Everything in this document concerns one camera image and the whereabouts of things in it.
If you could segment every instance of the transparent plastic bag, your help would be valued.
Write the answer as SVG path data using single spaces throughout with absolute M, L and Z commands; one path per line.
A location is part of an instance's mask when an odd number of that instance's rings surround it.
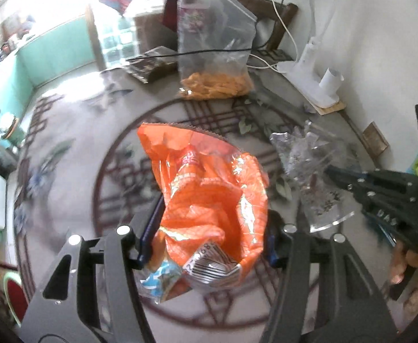
M 317 130 L 308 122 L 304 130 L 296 127 L 293 133 L 273 133 L 270 141 L 276 147 L 286 175 L 300 189 L 311 232 L 325 230 L 354 215 L 346 208 L 346 193 L 325 174 L 329 165 L 360 170 L 342 139 Z
M 179 0 L 179 52 L 249 49 L 256 16 L 236 0 Z M 250 51 L 205 52 L 179 56 L 183 88 L 191 99 L 231 98 L 253 89 L 247 72 Z

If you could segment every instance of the red object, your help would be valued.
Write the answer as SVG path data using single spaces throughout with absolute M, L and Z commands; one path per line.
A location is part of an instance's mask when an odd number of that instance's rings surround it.
M 23 289 L 15 281 L 9 279 L 7 281 L 7 291 L 13 311 L 17 315 L 18 320 L 22 322 L 27 310 L 27 301 Z

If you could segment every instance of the crumpled snack wrapper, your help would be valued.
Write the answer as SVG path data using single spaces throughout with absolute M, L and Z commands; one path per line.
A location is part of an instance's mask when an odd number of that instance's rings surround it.
M 149 268 L 169 257 L 194 288 L 238 285 L 263 251 L 268 218 L 257 159 L 185 126 L 142 124 L 137 134 L 166 203 Z

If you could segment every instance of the black cable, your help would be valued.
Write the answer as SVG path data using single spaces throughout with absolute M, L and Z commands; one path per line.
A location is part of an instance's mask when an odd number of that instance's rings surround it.
M 285 0 L 281 0 L 281 2 L 280 2 L 281 6 L 284 5 L 284 1 Z M 269 43 L 269 41 L 271 40 L 271 37 L 272 37 L 272 34 L 271 34 L 271 36 L 269 36 L 268 40 L 263 45 L 261 45 L 260 47 L 252 48 L 252 50 L 259 50 L 259 49 L 264 48 Z
M 280 4 L 283 5 L 285 0 L 281 0 Z M 139 56 L 134 57 L 131 59 L 126 59 L 127 61 L 132 61 L 134 59 L 141 59 L 141 58 L 169 58 L 169 57 L 179 57 L 181 55 L 190 55 L 190 54 L 200 54 L 200 53 L 214 53 L 214 52 L 240 52 L 240 51 L 253 51 L 253 50 L 259 50 L 264 48 L 269 41 L 271 40 L 271 37 L 261 46 L 259 47 L 250 47 L 248 49 L 206 49 L 206 50 L 195 50 L 195 51 L 186 51 L 184 53 L 176 53 L 176 54 L 167 54 L 167 55 L 152 55 L 152 56 Z

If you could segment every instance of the screw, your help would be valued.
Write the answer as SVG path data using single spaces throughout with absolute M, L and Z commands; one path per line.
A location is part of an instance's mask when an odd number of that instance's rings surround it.
M 284 232 L 286 233 L 295 233 L 298 229 L 294 224 L 286 224 L 284 226 Z
M 126 235 L 127 233 L 129 233 L 129 231 L 131 231 L 131 228 L 129 228 L 129 226 L 120 226 L 117 228 L 118 235 Z
M 335 240 L 339 244 L 342 244 L 346 240 L 346 236 L 344 236 L 342 233 L 336 233 L 333 236 L 333 240 Z
M 77 245 L 80 241 L 82 241 L 82 238 L 80 235 L 72 235 L 68 238 L 68 243 L 71 245 Z

